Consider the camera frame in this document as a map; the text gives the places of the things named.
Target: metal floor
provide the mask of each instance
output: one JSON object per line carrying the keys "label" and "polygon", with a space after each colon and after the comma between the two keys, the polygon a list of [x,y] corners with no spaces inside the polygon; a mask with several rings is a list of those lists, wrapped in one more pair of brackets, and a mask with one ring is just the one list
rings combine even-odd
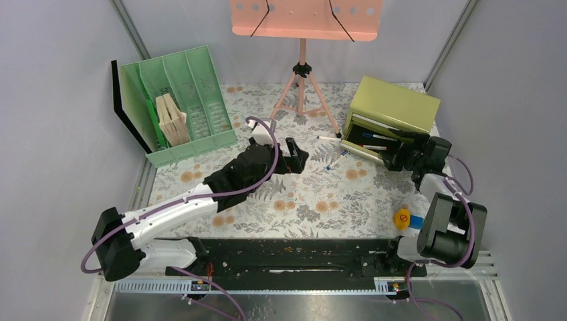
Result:
{"label": "metal floor", "polygon": [[[446,302],[458,309],[465,320],[490,320],[480,287],[472,281],[413,281],[414,292],[420,298]],[[189,306],[178,294],[113,295],[106,321],[226,321],[206,308]],[[239,295],[235,296],[249,321],[273,320],[428,320],[413,303],[391,303],[384,296],[361,295]],[[209,295],[202,302],[222,311],[238,315],[236,308],[224,296]],[[432,304],[421,306],[438,320],[459,318],[450,310]]]}

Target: mint green desk organizer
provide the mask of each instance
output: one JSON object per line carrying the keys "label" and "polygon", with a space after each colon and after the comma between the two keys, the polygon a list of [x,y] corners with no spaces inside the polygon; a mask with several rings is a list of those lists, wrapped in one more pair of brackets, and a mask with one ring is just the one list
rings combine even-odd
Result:
{"label": "mint green desk organizer", "polygon": [[[149,146],[155,167],[236,144],[217,73],[207,46],[120,66],[122,107]],[[187,113],[190,142],[169,147],[157,124],[157,96],[171,94]]]}

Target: floral pattern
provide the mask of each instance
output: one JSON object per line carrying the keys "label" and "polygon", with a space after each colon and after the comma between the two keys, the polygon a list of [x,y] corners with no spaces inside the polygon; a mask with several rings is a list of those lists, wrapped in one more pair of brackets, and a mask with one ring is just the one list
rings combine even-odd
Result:
{"label": "floral pattern", "polygon": [[[422,84],[399,84],[425,93]],[[320,84],[335,121],[343,126],[358,84]],[[269,117],[283,84],[223,85],[227,111],[238,137],[236,145],[158,169],[150,196],[157,204],[184,193],[204,177],[219,170],[248,146],[247,116]],[[298,89],[283,101],[297,104]],[[312,85],[306,88],[304,110],[317,109],[320,101]],[[399,231],[392,216],[402,206],[424,217],[429,202],[417,193],[408,172],[389,172],[365,158],[349,154],[332,170],[325,168],[341,153],[337,142],[318,140],[333,136],[324,112],[297,115],[279,110],[276,137],[295,138],[310,158],[301,175],[274,175],[246,202],[224,212],[189,221],[167,231],[163,237],[395,237],[411,236],[415,230]],[[436,126],[431,131],[438,135]]]}

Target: tripod leg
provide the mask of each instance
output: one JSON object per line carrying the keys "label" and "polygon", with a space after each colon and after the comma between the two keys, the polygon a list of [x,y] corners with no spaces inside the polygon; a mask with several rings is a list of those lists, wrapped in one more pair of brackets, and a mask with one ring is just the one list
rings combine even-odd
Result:
{"label": "tripod leg", "polygon": [[321,90],[319,89],[319,85],[317,85],[317,82],[315,81],[315,77],[313,76],[313,72],[311,72],[309,74],[309,79],[311,79],[311,83],[313,84],[313,87],[315,88],[315,92],[317,93],[317,96],[319,96],[319,99],[321,100],[321,104],[323,104],[323,108],[327,112],[327,116],[329,116],[329,120],[331,121],[331,125],[333,125],[336,136],[338,138],[340,138],[341,137],[340,130],[338,129],[338,126],[336,125],[336,122],[335,122],[335,119],[333,118],[333,115],[331,115],[331,110],[329,109],[329,106],[327,106],[327,103],[325,102],[325,98],[323,98],[323,94],[321,94]]}
{"label": "tripod leg", "polygon": [[275,105],[275,107],[273,108],[273,112],[271,112],[270,118],[271,119],[275,119],[275,114],[277,113],[277,110],[279,109],[279,107],[281,106],[281,102],[283,102],[285,96],[288,94],[288,91],[290,90],[290,87],[292,86],[292,83],[294,82],[294,79],[296,78],[296,75],[294,73],[292,73],[292,77],[290,78],[290,80],[288,81],[288,84],[286,86],[286,88],[283,90],[283,92],[281,93],[281,97],[279,97],[279,100],[277,101],[277,104]]}
{"label": "tripod leg", "polygon": [[305,90],[305,78],[300,77],[299,81],[299,94],[298,94],[298,114],[303,114],[303,104],[304,104],[304,90]]}

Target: yellow-green drawer box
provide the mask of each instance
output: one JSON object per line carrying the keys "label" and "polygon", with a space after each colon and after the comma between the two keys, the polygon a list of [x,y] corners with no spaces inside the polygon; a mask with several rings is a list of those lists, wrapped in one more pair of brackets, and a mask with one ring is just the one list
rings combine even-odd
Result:
{"label": "yellow-green drawer box", "polygon": [[356,140],[351,134],[359,135],[360,128],[398,139],[401,138],[392,134],[389,128],[429,133],[440,102],[435,97],[365,76],[350,103],[340,146],[370,160],[380,161],[377,152],[349,141]]}

